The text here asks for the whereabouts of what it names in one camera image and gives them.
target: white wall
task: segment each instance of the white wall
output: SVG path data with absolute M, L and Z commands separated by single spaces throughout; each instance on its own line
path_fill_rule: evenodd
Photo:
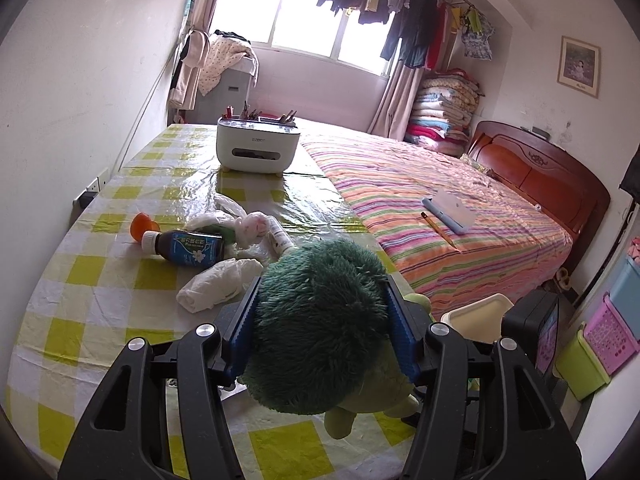
M 297 110 L 298 117 L 364 132 L 385 91 L 387 79 L 330 60 L 255 48 L 258 83 L 252 108 L 273 114 Z
M 515 27 L 511 33 L 492 118 L 549 131 L 552 141 L 593 171 L 611 195 L 600 231 L 573 275 L 573 286 L 581 291 L 603 263 L 630 203 L 618 185 L 640 143 L 640 43 L 613 0 L 512 1 L 531 16 L 532 29 Z M 562 36 L 601 47 L 598 99 L 556 82 Z M 488 81 L 478 77 L 487 88 L 499 72 L 489 73 Z
M 454 44 L 450 68 L 462 68 L 480 82 L 480 91 L 484 96 L 480 98 L 478 110 L 471 123 L 472 131 L 479 121 L 490 121 L 494 118 L 495 107 L 500 95 L 500 87 L 504 78 L 504 72 L 509 59 L 511 25 L 495 11 L 486 13 L 491 24 L 495 27 L 495 34 L 490 39 L 491 61 L 465 57 L 465 47 L 460 35 Z
M 72 200 L 116 161 L 174 50 L 184 4 L 30 0 L 0 45 L 0 399 L 24 309 Z M 166 126 L 169 79 L 129 156 Z
M 640 356 L 628 362 L 610 384 L 593 396 L 577 440 L 587 478 L 616 449 L 640 412 Z

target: blue label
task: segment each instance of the blue label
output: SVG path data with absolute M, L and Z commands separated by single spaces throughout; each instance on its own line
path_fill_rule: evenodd
M 171 261 L 192 267 L 211 267 L 218 261 L 217 238 L 193 233 L 174 233 L 171 240 Z

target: pencil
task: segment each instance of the pencil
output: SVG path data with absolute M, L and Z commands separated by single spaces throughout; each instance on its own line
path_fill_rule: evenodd
M 427 224 L 429 224 L 434 231 L 437 232 L 437 234 L 440 235 L 440 237 L 446 241 L 447 244 L 449 244 L 451 247 L 453 247 L 455 250 L 458 250 L 458 248 L 453 244 L 453 240 L 449 237 L 449 235 L 446 234 L 446 232 L 444 232 L 438 224 L 436 224 L 436 222 L 434 222 L 433 220 L 431 220 L 428 216 L 427 213 L 425 213 L 424 211 L 422 211 L 420 213 L 420 215 L 422 215 L 422 218 L 424 218 L 427 222 Z

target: stack of quilts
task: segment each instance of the stack of quilts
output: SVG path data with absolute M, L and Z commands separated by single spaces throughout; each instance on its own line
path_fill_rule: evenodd
M 464 70 L 427 73 L 415 97 L 404 140 L 432 152 L 462 156 L 479 92 L 478 83 Z

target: white card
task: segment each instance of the white card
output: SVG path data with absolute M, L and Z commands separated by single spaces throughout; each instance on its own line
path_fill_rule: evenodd
M 431 202 L 445 215 L 460 224 L 465 230 L 470 228 L 476 221 L 476 213 L 467 209 L 465 205 L 460 202 L 460 199 L 451 193 L 440 190 L 431 199 Z

